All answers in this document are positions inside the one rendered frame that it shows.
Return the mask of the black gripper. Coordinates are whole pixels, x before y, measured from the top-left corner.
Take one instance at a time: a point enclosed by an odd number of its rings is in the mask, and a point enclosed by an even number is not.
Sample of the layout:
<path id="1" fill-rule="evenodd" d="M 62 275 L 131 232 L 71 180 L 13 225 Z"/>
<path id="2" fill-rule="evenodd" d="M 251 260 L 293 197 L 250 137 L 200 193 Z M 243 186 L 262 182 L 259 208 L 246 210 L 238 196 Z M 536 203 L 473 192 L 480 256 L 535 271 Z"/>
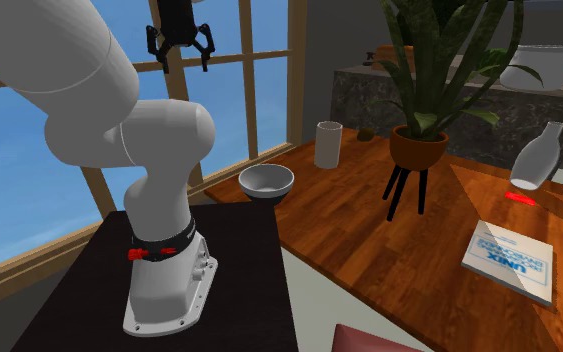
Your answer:
<path id="1" fill-rule="evenodd" d="M 146 41 L 147 50 L 162 64 L 165 74 L 169 73 L 167 54 L 172 46 L 193 46 L 200 52 L 202 71 L 208 71 L 208 61 L 215 51 L 211 28 L 207 23 L 195 25 L 191 0 L 157 0 L 160 15 L 160 30 L 147 25 Z M 196 39 L 197 32 L 202 33 L 206 39 L 206 46 L 202 46 Z M 162 35 L 164 40 L 157 47 L 157 39 Z"/>

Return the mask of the grey bowl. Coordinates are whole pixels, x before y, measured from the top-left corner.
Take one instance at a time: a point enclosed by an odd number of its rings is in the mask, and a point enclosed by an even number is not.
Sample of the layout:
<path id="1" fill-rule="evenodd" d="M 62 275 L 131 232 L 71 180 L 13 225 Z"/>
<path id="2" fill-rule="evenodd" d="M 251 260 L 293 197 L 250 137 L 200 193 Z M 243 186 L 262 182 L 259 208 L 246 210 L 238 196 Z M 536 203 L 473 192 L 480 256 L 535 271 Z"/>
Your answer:
<path id="1" fill-rule="evenodd" d="M 253 201 L 279 204 L 290 192 L 294 173 L 277 164 L 258 164 L 244 169 L 238 176 L 240 188 Z"/>

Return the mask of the white cylindrical cup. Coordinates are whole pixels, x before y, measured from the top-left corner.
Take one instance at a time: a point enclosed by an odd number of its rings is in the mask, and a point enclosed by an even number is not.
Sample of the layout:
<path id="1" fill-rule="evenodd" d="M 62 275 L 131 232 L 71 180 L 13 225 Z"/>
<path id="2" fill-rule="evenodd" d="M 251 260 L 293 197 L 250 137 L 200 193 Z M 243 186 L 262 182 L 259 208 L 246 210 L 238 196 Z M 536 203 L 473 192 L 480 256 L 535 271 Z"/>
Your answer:
<path id="1" fill-rule="evenodd" d="M 334 169 L 338 166 L 343 126 L 334 121 L 322 121 L 317 124 L 315 139 L 314 164 L 322 169 Z"/>

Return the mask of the wooden framed window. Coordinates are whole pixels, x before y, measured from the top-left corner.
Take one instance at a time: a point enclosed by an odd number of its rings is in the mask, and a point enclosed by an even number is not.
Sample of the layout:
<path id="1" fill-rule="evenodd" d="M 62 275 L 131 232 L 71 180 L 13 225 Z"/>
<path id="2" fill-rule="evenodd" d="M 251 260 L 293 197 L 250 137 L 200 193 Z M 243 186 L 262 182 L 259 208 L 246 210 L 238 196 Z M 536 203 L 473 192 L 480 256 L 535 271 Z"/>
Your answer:
<path id="1" fill-rule="evenodd" d="M 152 24 L 148 0 L 90 0 L 132 63 L 153 61 L 146 52 L 145 26 Z M 287 49 L 288 0 L 251 0 L 253 51 Z M 239 0 L 193 4 L 197 24 L 208 23 L 216 52 L 239 54 Z M 286 139 L 286 57 L 254 61 L 258 149 Z M 211 114 L 216 140 L 201 161 L 208 175 L 247 159 L 244 64 L 184 67 L 189 99 Z M 47 115 L 10 88 L 0 87 L 0 263 L 74 233 L 100 220 L 79 167 L 57 160 L 44 140 Z M 103 169 L 113 201 L 124 210 L 126 189 L 145 175 L 142 167 Z"/>

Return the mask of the black robot stand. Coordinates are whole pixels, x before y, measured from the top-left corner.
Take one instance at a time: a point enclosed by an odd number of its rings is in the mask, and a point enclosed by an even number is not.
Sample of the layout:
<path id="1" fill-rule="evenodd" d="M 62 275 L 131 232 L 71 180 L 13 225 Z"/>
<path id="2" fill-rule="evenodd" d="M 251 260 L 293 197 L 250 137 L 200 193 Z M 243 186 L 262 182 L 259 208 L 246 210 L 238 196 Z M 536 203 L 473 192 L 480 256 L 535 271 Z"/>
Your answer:
<path id="1" fill-rule="evenodd" d="M 191 213 L 219 262 L 200 320 L 138 338 L 123 330 L 132 228 L 111 213 L 10 352 L 298 352 L 275 213 L 252 202 Z"/>

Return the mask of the potted plant on black stand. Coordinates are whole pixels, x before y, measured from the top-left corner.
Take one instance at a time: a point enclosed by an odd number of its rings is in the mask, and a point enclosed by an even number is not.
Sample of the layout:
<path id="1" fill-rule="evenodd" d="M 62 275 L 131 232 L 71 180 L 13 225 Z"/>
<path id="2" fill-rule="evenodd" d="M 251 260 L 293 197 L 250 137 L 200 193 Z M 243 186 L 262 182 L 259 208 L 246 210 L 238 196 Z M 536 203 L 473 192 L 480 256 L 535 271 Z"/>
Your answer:
<path id="1" fill-rule="evenodd" d="M 473 105 L 511 65 L 524 22 L 524 1 L 513 0 L 510 43 L 497 65 L 476 65 L 492 39 L 508 0 L 466 0 L 444 27 L 438 24 L 432 0 L 379 0 L 386 17 L 396 62 L 379 64 L 393 79 L 399 100 L 392 101 L 406 123 L 392 129 L 389 151 L 395 163 L 383 193 L 390 199 L 391 221 L 409 174 L 419 177 L 418 213 L 423 214 L 429 169 L 449 143 L 445 129 L 462 114 L 481 118 L 491 126 L 497 114 Z"/>

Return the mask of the wooden table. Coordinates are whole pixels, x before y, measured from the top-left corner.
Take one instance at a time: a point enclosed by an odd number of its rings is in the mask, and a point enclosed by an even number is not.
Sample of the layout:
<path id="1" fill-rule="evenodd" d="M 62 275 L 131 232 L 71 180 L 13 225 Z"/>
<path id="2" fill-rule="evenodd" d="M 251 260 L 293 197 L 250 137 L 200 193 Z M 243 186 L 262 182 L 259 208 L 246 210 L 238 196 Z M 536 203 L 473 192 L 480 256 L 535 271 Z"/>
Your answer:
<path id="1" fill-rule="evenodd" d="M 547 181 L 514 200 L 505 169 L 446 155 L 421 191 L 384 197 L 389 142 L 345 130 L 334 169 L 314 163 L 313 143 L 269 153 L 291 169 L 276 207 L 282 246 L 436 351 L 563 352 L 563 185 Z M 548 243 L 553 302 L 543 305 L 462 265 L 479 221 Z"/>

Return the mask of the dark red cushion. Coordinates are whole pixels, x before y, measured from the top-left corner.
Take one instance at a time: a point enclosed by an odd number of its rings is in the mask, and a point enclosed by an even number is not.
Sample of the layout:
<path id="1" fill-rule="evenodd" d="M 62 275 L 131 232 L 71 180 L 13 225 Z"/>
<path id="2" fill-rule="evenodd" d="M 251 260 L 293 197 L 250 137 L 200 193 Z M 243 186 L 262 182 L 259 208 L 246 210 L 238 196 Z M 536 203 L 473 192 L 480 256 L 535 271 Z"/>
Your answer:
<path id="1" fill-rule="evenodd" d="M 352 327 L 335 326 L 331 352 L 422 352 Z"/>

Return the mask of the dark marble counter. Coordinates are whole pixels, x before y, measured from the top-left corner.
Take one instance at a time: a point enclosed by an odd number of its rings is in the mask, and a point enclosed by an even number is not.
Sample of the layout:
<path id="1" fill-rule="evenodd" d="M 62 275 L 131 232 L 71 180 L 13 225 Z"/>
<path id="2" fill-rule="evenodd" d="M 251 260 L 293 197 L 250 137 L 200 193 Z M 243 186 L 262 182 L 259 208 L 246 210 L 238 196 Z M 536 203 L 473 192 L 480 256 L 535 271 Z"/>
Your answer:
<path id="1" fill-rule="evenodd" d="M 351 129 L 372 128 L 382 137 L 406 123 L 405 115 L 391 102 L 399 94 L 385 71 L 354 66 L 334 72 L 331 119 Z M 496 113 L 490 125 L 464 114 L 446 129 L 446 152 L 458 157 L 510 169 L 520 150 L 539 136 L 550 121 L 563 123 L 563 87 L 555 91 L 512 91 L 496 83 L 473 107 Z M 563 129 L 558 167 L 563 169 Z"/>

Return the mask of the small red flat object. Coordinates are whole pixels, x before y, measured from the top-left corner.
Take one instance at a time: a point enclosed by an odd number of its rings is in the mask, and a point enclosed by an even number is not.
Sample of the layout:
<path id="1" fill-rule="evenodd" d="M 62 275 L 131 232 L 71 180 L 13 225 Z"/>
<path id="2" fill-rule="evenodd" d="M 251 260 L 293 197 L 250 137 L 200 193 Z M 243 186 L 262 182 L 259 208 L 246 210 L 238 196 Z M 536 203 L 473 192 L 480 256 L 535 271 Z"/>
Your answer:
<path id="1" fill-rule="evenodd" d="M 530 205 L 530 206 L 535 206 L 536 205 L 536 201 L 533 198 L 530 198 L 528 196 L 522 195 L 522 194 L 518 194 L 518 193 L 514 193 L 514 192 L 509 192 L 507 191 L 505 193 L 505 197 L 507 199 L 511 199 L 526 205 Z"/>

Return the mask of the white bottle vase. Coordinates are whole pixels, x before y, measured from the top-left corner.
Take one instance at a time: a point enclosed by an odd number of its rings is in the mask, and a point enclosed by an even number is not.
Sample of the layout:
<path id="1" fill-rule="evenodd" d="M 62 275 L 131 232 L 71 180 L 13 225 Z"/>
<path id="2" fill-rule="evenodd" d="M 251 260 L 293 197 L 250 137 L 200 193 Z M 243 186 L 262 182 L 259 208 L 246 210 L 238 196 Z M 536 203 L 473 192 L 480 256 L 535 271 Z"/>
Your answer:
<path id="1" fill-rule="evenodd" d="M 521 150 L 510 175 L 513 186 L 536 190 L 548 178 L 560 156 L 562 129 L 562 122 L 549 121 L 543 132 Z"/>

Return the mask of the white book with blue print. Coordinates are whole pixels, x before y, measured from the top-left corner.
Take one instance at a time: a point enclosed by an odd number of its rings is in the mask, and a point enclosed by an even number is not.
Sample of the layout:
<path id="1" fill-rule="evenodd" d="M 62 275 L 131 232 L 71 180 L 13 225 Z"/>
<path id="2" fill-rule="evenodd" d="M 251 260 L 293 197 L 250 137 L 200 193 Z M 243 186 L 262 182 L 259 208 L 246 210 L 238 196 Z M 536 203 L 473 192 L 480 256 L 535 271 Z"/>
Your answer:
<path id="1" fill-rule="evenodd" d="M 550 244 L 479 220 L 461 265 L 539 303 L 552 305 Z"/>

